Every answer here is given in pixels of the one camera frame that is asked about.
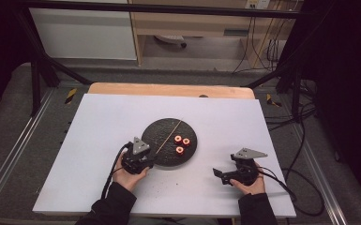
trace black sleeve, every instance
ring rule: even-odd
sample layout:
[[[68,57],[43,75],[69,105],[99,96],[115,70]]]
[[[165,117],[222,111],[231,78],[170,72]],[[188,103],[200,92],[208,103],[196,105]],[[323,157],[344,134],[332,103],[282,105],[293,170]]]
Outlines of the black sleeve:
[[[242,225],[271,225],[277,224],[268,196],[266,193],[245,195],[238,200]]]
[[[86,216],[80,218],[76,225],[126,225],[128,224],[130,210],[135,202],[136,197],[131,192],[113,182],[107,198],[95,202],[92,205],[92,210]]]

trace black circular plate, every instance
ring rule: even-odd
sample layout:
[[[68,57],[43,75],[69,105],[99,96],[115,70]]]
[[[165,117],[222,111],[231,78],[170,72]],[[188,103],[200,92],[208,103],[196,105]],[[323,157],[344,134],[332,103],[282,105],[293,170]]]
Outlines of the black circular plate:
[[[157,154],[158,159],[156,160],[156,165],[165,167],[178,166],[187,162],[194,155],[198,143],[197,135],[192,127],[184,121],[181,121],[168,141],[165,142],[179,121],[179,119],[173,118],[157,120],[144,131],[142,140],[150,145],[150,154],[156,153],[162,144],[165,143]],[[182,156],[178,156],[176,153],[176,147],[178,146],[174,143],[174,137],[176,135],[180,135],[183,139],[188,138],[190,140],[188,147],[183,146],[185,152]]]

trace white board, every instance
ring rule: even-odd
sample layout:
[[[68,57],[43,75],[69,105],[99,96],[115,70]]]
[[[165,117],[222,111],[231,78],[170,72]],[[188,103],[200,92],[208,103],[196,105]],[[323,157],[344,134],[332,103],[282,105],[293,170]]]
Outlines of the white board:
[[[154,167],[134,194],[131,214],[149,217],[236,217],[241,192],[223,186],[212,168],[234,171],[230,154],[247,147],[268,157],[256,161],[283,181],[258,100],[87,94],[74,117],[33,211],[79,215],[90,211],[118,150],[162,118],[182,119],[198,137],[194,156],[175,170]],[[266,177],[277,217],[295,217],[289,195]]]

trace black tripod leg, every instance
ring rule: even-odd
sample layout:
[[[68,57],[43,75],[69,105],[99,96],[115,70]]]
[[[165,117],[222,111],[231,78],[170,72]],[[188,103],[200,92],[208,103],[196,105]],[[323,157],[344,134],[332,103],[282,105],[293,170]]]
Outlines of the black tripod leg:
[[[80,83],[83,84],[92,84],[92,81],[89,81],[88,79],[86,79],[85,77],[79,75],[78,73],[70,70],[69,68],[63,66],[62,64],[58,63],[57,61],[55,61],[54,59],[52,59],[49,55],[44,54],[45,59],[50,62],[51,65],[53,65],[55,68],[61,70],[62,72],[66,73],[68,76],[70,76],[71,78],[77,80]]]
[[[269,74],[263,76],[261,79],[258,79],[255,82],[251,82],[250,84],[247,85],[243,85],[241,87],[248,87],[250,89],[253,89],[255,87],[258,87],[259,85],[262,85],[263,83],[266,83],[268,81],[270,81],[271,79],[275,78],[275,77],[283,77],[286,76],[285,72],[287,72],[288,66],[283,66],[283,67],[278,67],[275,71],[270,72]]]
[[[300,123],[300,114],[299,114],[299,102],[300,102],[300,83],[302,76],[302,67],[297,67],[296,72],[293,77],[293,98],[292,98],[292,116],[296,123]]]
[[[34,116],[40,107],[40,82],[39,82],[39,68],[38,62],[31,62],[32,73],[32,112],[31,116]]]

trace red ring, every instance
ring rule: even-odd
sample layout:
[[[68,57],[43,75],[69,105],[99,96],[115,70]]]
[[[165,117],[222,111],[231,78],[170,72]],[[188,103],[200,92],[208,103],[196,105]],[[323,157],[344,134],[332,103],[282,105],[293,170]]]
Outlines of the red ring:
[[[175,143],[175,144],[181,144],[182,141],[183,141],[183,140],[182,140],[182,138],[181,138],[180,135],[177,135],[177,136],[174,137],[174,143]]]
[[[184,148],[180,146],[176,147],[176,153],[177,155],[182,156],[184,154]]]
[[[183,139],[183,145],[185,147],[189,147],[190,144],[191,144],[191,141],[189,139]]]

